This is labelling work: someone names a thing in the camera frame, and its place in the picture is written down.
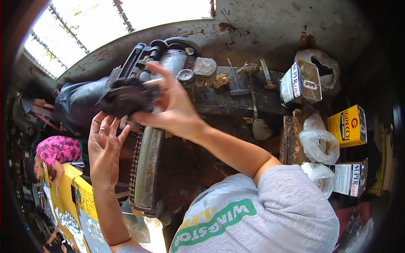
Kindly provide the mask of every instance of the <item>right hand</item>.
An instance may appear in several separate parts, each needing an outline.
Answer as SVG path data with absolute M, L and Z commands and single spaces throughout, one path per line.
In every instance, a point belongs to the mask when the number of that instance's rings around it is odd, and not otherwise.
M 175 136 L 192 140 L 207 124 L 200 118 L 187 92 L 170 70 L 157 62 L 148 62 L 146 66 L 152 72 L 163 76 L 159 83 L 160 97 L 157 102 L 157 107 L 162 112 L 137 112 L 131 119 L 142 125 L 164 129 Z

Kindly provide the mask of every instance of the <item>hair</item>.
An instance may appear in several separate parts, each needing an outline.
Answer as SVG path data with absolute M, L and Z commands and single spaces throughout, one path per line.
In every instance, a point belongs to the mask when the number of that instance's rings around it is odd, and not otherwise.
M 25 166 L 25 171 L 28 179 L 31 182 L 36 183 L 38 182 L 38 179 L 36 178 L 35 175 L 34 166 L 35 166 L 35 153 L 30 158 L 28 158 Z

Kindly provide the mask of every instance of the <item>pink shirt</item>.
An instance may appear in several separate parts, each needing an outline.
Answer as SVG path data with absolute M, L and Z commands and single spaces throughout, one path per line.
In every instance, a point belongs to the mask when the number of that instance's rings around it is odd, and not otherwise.
M 75 162 L 80 159 L 79 141 L 65 136 L 51 136 L 36 147 L 36 155 L 55 169 L 55 161 Z

